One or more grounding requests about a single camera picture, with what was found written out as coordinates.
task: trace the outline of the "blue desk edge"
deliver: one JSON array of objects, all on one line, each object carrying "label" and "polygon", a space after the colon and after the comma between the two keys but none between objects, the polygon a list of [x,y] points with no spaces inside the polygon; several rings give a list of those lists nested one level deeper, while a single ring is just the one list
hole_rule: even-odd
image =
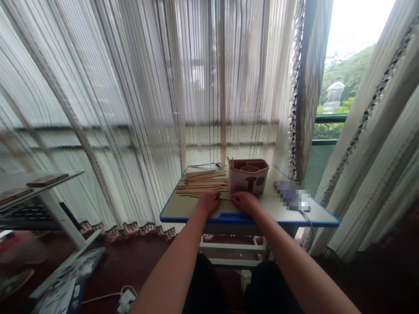
[{"label": "blue desk edge", "polygon": [[[185,170],[182,172],[182,175],[178,181],[178,183],[176,184],[176,186],[179,185],[180,181],[182,180],[183,175],[185,174],[186,170],[189,168],[190,166],[187,166],[185,168]],[[274,167],[276,170],[278,170],[280,173],[282,173],[276,166],[272,166]],[[165,206],[163,207],[159,218],[161,222],[171,222],[171,223],[187,223],[189,218],[181,218],[181,217],[176,217],[176,218],[170,218],[170,217],[162,217],[161,215],[164,213],[167,204],[170,202],[170,199],[172,198],[173,194],[175,192],[175,189],[173,189],[172,194],[170,194],[169,199],[167,200]],[[338,227],[340,225],[340,221],[338,218],[336,218],[332,213],[330,213],[326,208],[324,208],[318,201],[316,201],[315,199],[313,199],[317,204],[319,204],[319,206],[321,208],[323,208],[323,210],[325,210],[326,212],[329,213],[330,216],[332,216],[333,218],[336,219],[336,222],[316,222],[316,221],[311,221],[314,227],[329,227],[329,228],[333,228],[333,227]],[[310,224],[309,222],[301,222],[301,221],[282,221],[282,220],[277,220],[276,221],[278,224],[280,225],[294,225],[294,226],[298,226],[298,227],[309,227]],[[216,225],[255,225],[256,223],[254,222],[253,218],[251,218],[251,216],[245,214],[245,213],[221,213],[218,218],[209,218],[207,220],[207,224],[216,224]]]}]

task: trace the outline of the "pencil holder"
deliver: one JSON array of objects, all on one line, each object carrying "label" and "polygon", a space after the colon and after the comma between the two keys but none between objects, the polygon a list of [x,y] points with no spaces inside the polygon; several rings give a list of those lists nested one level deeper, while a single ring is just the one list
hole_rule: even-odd
[{"label": "pencil holder", "polygon": [[263,193],[269,165],[263,159],[234,159],[228,168],[230,193],[248,191]]}]

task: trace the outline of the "tree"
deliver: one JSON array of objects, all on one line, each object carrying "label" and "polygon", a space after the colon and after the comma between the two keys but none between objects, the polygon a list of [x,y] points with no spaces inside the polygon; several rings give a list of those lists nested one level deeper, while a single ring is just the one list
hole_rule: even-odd
[{"label": "tree", "polygon": [[[332,61],[324,69],[317,114],[321,114],[322,112],[321,105],[327,88],[337,79],[340,79],[345,84],[345,89],[341,96],[342,103],[338,113],[348,113],[350,111],[374,49],[375,44],[352,55],[346,60],[337,60],[337,54],[328,58],[332,59]],[[317,123],[314,125],[313,138],[315,140],[337,139],[342,129],[343,123]]]},{"label": "tree", "polygon": [[336,54],[329,57],[332,61],[325,67],[323,73],[319,106],[323,103],[327,88],[333,84],[336,79],[341,79],[345,84],[345,89],[342,93],[342,101],[356,96],[374,49],[375,44],[365,48],[357,54],[352,55],[346,60],[336,60]]}]

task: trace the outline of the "desk surface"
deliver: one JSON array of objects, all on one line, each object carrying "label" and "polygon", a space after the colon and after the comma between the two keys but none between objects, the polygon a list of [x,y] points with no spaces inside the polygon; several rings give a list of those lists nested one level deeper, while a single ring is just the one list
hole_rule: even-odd
[{"label": "desk surface", "polygon": [[[202,171],[208,169],[217,169],[215,166],[201,166],[201,167],[187,167],[185,173]],[[220,171],[227,170],[225,177],[228,177],[228,166],[223,166]],[[178,185],[183,185],[182,178],[179,180]],[[287,206],[284,205],[281,198],[274,191],[274,181],[287,181],[288,178],[284,176],[278,169],[270,166],[268,171],[268,177],[266,179],[265,189],[263,194],[258,195],[257,198],[261,202],[263,208],[265,208],[272,217],[280,224],[294,225],[299,227],[308,227],[310,224],[303,215],[298,211],[291,211]],[[222,197],[230,197],[230,192],[222,192]],[[312,198],[307,198],[311,211],[307,212],[307,216],[310,218],[314,227],[338,227],[340,221],[330,214],[324,207],[317,203]],[[160,214],[160,220],[162,222],[180,222],[186,223],[193,213],[198,198],[192,198],[188,196],[180,196],[173,191],[169,200]],[[241,212],[236,206],[230,201],[221,200],[218,209],[209,217],[207,223],[209,224],[229,224],[229,225],[254,225],[253,219]]]},{"label": "desk surface", "polygon": [[26,194],[24,196],[21,196],[17,199],[14,199],[2,206],[0,206],[0,211],[3,209],[6,209],[8,207],[11,207],[13,205],[16,205],[26,199],[30,199],[32,197],[34,197],[35,195],[48,190],[50,188],[53,188],[56,185],[59,185],[63,182],[66,182],[76,176],[78,176],[79,174],[82,174],[84,171],[50,171],[50,172],[44,172],[44,171],[40,171],[40,172],[19,172],[19,173],[15,173],[15,174],[1,174],[0,175],[0,193],[3,193],[5,191],[8,191],[12,188],[28,188],[28,186],[26,185],[28,182],[31,182],[33,180],[45,177],[49,174],[55,174],[55,173],[67,173],[69,174],[68,177],[65,177],[57,182],[54,182],[46,187],[41,187],[41,188],[32,188],[34,191]]}]

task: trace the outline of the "power adapter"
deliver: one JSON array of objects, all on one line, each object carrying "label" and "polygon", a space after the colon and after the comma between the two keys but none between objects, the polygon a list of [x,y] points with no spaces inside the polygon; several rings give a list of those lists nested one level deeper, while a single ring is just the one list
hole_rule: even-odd
[{"label": "power adapter", "polygon": [[135,296],[132,294],[132,292],[127,289],[119,299],[119,307],[118,307],[118,313],[119,314],[128,314],[128,311],[131,308],[132,303],[135,300]]}]

